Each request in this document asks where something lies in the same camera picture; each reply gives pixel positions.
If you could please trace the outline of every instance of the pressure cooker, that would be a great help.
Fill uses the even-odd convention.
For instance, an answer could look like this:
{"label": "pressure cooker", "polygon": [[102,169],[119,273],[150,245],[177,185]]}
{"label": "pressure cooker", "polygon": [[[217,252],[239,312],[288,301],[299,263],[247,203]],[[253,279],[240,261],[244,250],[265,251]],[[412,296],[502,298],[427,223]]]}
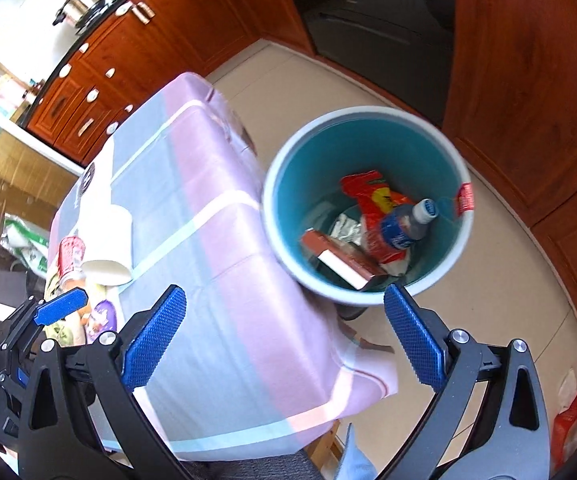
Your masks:
{"label": "pressure cooker", "polygon": [[106,6],[106,0],[66,0],[57,11],[53,25],[68,23],[82,29]]}

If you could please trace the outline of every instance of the tiled floor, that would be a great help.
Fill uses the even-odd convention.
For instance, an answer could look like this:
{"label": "tiled floor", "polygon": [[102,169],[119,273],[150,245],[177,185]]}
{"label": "tiled floor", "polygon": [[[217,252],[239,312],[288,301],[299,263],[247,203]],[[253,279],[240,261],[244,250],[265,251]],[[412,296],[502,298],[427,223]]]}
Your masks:
{"label": "tiled floor", "polygon": [[[318,64],[277,46],[260,48],[254,46],[222,68],[213,81],[246,125],[266,168],[291,134],[320,115],[348,106],[383,105]],[[475,224],[465,253],[448,275],[416,300],[435,309],[450,328],[465,328],[480,342],[506,345],[512,338],[526,340],[552,420],[559,409],[562,380],[571,368],[577,377],[575,314],[522,227],[476,178],[474,188]],[[393,346],[399,365],[399,393],[344,420],[341,429],[344,433],[349,422],[355,425],[358,445],[380,470],[414,428],[432,392],[417,382],[383,310],[370,309],[351,324],[369,341]],[[483,388],[476,388],[446,458],[459,452],[482,394]]]}

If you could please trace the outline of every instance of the white bin rim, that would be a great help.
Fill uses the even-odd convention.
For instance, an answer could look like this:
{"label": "white bin rim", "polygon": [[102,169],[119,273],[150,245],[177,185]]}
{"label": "white bin rim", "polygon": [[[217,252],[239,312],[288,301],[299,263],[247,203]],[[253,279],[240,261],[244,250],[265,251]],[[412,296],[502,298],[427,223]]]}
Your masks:
{"label": "white bin rim", "polygon": [[[399,110],[383,106],[356,106],[342,108],[325,114],[305,126],[302,126],[285,144],[282,146],[273,162],[268,168],[268,173],[264,182],[264,192],[262,194],[262,212],[264,216],[264,228],[268,237],[271,248],[275,252],[280,263],[293,275],[293,277],[306,288],[317,294],[329,298],[337,303],[354,305],[354,306],[379,306],[384,303],[383,292],[360,292],[341,288],[339,286],[326,283],[325,280],[316,278],[307,272],[303,266],[293,257],[291,251],[280,234],[277,222],[277,208],[274,200],[275,187],[278,178],[281,177],[286,164],[290,160],[290,155],[294,153],[300,144],[307,142],[311,137],[318,134],[328,126],[340,122],[341,119],[353,120],[358,118],[377,119],[389,118],[395,121],[404,121],[414,124],[419,128],[419,133],[427,136],[432,142],[437,144],[451,159],[454,170],[459,175],[462,183],[471,182],[469,170],[467,170],[462,156],[455,146],[434,126],[427,121]],[[423,278],[406,285],[406,290],[415,296],[423,290],[434,285],[440,280],[451,267],[457,262],[464,248],[469,241],[469,236],[473,226],[473,211],[467,210],[462,213],[462,225],[457,233],[456,240],[442,259],[440,264]]]}

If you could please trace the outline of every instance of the countertop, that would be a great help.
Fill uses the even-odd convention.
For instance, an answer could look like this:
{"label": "countertop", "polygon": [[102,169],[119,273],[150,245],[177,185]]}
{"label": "countertop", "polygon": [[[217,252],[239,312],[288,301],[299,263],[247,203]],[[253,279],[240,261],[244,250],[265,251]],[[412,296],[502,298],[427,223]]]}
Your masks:
{"label": "countertop", "polygon": [[123,5],[124,3],[126,3],[127,0],[113,0],[108,6],[107,8],[99,13],[94,20],[92,20],[91,23],[89,23],[89,25],[85,28],[85,30],[83,31],[83,33],[81,35],[79,35],[79,37],[77,38],[77,40],[75,41],[75,43],[72,44],[71,48],[68,50],[68,52],[64,55],[64,57],[60,60],[60,62],[57,64],[57,66],[55,67],[55,69],[53,70],[53,72],[51,72],[51,75],[47,78],[46,80],[46,84],[42,87],[40,93],[38,94],[37,98],[35,99],[35,102],[24,112],[24,118],[20,121],[20,126],[22,128],[26,128],[26,126],[28,125],[28,121],[30,120],[30,118],[33,116],[36,107],[40,104],[41,99],[44,97],[44,94],[48,91],[48,88],[51,86],[51,84],[53,83],[53,81],[58,77],[59,71],[60,69],[66,64],[68,63],[68,61],[71,59],[71,57],[73,56],[73,54],[75,54],[75,52],[77,52],[77,50],[84,44],[86,43],[86,40],[89,38],[89,36],[91,36],[91,34],[102,24],[104,23],[104,21],[106,20],[106,18],[108,18],[109,16],[111,16],[117,9],[118,7],[120,7],[121,5]]}

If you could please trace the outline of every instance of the purple package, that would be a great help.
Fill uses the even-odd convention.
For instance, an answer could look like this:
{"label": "purple package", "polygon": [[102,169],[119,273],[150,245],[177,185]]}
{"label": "purple package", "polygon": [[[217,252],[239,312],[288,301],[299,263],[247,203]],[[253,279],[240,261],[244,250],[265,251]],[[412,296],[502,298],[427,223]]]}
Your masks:
{"label": "purple package", "polygon": [[117,329],[118,317],[115,306],[108,300],[101,301],[91,310],[86,323],[86,342],[91,344],[102,332]]}

